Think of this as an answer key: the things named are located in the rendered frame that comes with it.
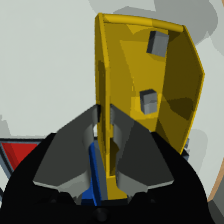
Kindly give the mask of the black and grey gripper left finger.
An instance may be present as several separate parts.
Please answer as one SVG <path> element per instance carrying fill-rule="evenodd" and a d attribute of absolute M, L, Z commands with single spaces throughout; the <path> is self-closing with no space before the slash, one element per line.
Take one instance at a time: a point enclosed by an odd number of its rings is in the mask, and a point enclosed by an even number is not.
<path fill-rule="evenodd" d="M 93 105 L 50 133 L 19 163 L 4 190 L 0 224 L 7 224 L 31 205 L 57 203 L 59 192 L 70 193 L 81 205 L 82 194 L 91 183 L 89 146 L 100 114 L 101 105 Z"/>

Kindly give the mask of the yellow bin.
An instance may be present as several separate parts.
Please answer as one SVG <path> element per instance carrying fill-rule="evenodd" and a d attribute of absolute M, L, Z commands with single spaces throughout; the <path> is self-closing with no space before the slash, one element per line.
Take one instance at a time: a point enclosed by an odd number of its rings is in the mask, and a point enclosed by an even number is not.
<path fill-rule="evenodd" d="M 146 53 L 150 31 L 155 30 L 169 35 L 165 58 Z M 95 95 L 96 104 L 101 105 L 97 139 L 106 178 L 115 177 L 119 150 L 113 141 L 110 103 L 151 132 L 157 132 L 182 154 L 204 77 L 199 55 L 185 25 L 132 15 L 97 14 Z M 145 116 L 139 91 L 148 89 L 157 92 L 157 112 Z"/>

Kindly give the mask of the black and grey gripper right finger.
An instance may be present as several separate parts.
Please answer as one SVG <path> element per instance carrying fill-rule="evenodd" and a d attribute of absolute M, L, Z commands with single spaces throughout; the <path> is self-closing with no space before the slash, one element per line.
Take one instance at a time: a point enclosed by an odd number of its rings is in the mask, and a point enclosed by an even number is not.
<path fill-rule="evenodd" d="M 148 203 L 180 207 L 202 224 L 215 224 L 204 187 L 192 166 L 157 132 L 151 132 L 110 103 L 113 141 L 118 145 L 115 177 L 128 203 L 137 192 Z"/>

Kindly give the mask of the blue bin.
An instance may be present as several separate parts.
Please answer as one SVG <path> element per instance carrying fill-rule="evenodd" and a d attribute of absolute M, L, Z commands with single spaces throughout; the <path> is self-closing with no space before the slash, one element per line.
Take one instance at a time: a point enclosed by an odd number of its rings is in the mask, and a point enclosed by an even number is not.
<path fill-rule="evenodd" d="M 100 192 L 99 192 L 95 168 L 94 168 L 91 145 L 89 146 L 89 160 L 90 160 L 91 176 L 92 176 L 91 183 L 90 183 L 91 189 L 89 188 L 83 192 L 81 205 L 101 206 L 101 201 L 100 201 L 101 197 L 99 197 Z"/>

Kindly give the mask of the grey metal block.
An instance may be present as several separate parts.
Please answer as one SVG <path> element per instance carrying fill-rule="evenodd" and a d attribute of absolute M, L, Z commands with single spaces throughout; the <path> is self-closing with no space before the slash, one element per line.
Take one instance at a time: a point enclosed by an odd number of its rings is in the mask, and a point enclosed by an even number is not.
<path fill-rule="evenodd" d="M 165 57 L 168 40 L 169 35 L 159 31 L 150 31 L 146 53 Z"/>
<path fill-rule="evenodd" d="M 153 89 L 139 91 L 140 107 L 144 115 L 157 112 L 157 92 Z"/>

